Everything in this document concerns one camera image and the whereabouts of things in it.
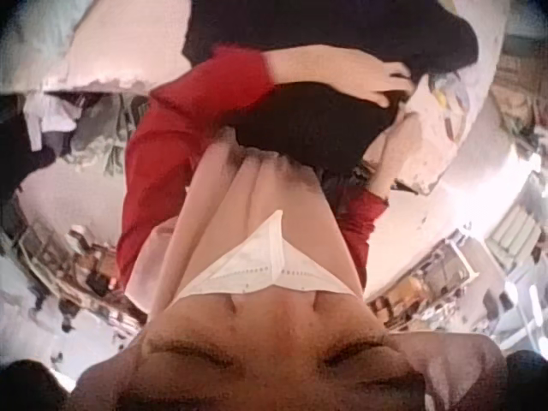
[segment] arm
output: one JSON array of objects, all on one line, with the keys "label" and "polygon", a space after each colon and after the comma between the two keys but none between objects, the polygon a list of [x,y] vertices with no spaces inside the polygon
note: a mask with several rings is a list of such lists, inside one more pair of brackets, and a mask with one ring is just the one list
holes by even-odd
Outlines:
[{"label": "arm", "polygon": [[410,115],[404,119],[399,116],[387,134],[380,165],[369,181],[367,190],[351,193],[348,209],[337,217],[363,288],[366,287],[368,241],[375,230],[375,221],[388,208],[390,188],[407,158],[421,147],[418,116]]},{"label": "arm", "polygon": [[272,88],[261,54],[234,49],[152,92],[151,108],[126,153],[128,192],[117,249],[124,284],[154,227],[181,211],[215,124]]},{"label": "arm", "polygon": [[[351,75],[341,75],[346,68]],[[223,49],[179,80],[152,92],[151,108],[131,139],[126,158],[128,193],[117,262],[127,284],[134,262],[154,227],[175,217],[185,187],[216,126],[245,110],[275,84],[317,81],[383,104],[380,94],[412,88],[400,63],[383,63],[359,51],[310,45],[280,51]]]}]

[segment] red sweater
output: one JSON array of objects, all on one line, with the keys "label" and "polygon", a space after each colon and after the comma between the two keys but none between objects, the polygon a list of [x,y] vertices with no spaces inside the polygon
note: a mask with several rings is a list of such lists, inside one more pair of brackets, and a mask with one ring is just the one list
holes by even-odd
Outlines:
[{"label": "red sweater", "polygon": [[[273,88],[260,52],[225,48],[151,93],[150,110],[126,153],[128,192],[117,249],[123,284],[152,230],[181,212],[185,187],[223,119],[234,110],[252,108]],[[363,191],[337,219],[364,287],[367,241],[386,206]]]}]

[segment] light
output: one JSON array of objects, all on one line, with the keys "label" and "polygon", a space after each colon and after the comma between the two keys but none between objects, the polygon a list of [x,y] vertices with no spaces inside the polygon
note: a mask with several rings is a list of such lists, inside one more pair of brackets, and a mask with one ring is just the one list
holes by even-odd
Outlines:
[{"label": "light", "polygon": [[539,350],[540,355],[542,355],[545,359],[548,359],[548,338],[545,336],[539,338]]},{"label": "light", "polygon": [[545,319],[542,315],[542,307],[540,306],[539,301],[539,291],[537,290],[536,285],[532,285],[529,288],[529,297],[531,297],[531,305],[533,306],[534,323],[537,325],[537,327],[542,327]]},{"label": "light", "polygon": [[507,281],[506,283],[504,283],[504,291],[508,295],[508,298],[510,298],[510,301],[512,301],[512,304],[517,306],[517,303],[520,299],[515,284]]},{"label": "light", "polygon": [[536,171],[537,173],[542,171],[542,158],[537,152],[531,154],[531,157],[529,158],[529,164],[531,164],[532,171]]},{"label": "light", "polygon": [[76,382],[67,377],[66,375],[61,374],[60,372],[50,368],[50,372],[56,378],[57,382],[68,392],[72,392],[76,386]]}]

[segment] eyebrow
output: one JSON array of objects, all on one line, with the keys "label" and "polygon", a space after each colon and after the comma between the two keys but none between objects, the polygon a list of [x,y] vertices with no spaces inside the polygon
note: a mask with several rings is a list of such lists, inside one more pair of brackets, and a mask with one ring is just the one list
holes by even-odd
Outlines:
[{"label": "eyebrow", "polygon": [[213,344],[195,344],[181,341],[150,341],[150,354],[171,353],[206,360],[217,368],[241,367],[239,361]]},{"label": "eyebrow", "polygon": [[342,347],[330,349],[324,356],[321,364],[327,367],[338,366],[342,362],[350,360],[364,351],[378,347],[386,347],[385,344],[383,344],[383,340],[376,342],[372,342],[370,340],[353,341],[343,345]]}]

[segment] woman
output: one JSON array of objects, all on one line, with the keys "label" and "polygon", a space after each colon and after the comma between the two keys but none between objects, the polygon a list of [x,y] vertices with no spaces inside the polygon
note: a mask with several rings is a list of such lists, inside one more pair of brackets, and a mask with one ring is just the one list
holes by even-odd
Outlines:
[{"label": "woman", "polygon": [[463,350],[474,365],[432,365],[451,342],[390,336],[362,300],[366,240],[420,145],[416,116],[389,131],[369,191],[338,225],[311,169],[217,133],[276,84],[317,81],[386,106],[382,92],[412,91],[406,75],[400,63],[322,45],[224,49],[155,91],[128,148],[118,250],[128,295],[150,321],[86,372],[70,406],[424,409],[426,392],[436,406],[462,404],[480,378],[496,404],[499,380],[484,377],[498,370],[496,348],[456,337],[454,359]]}]

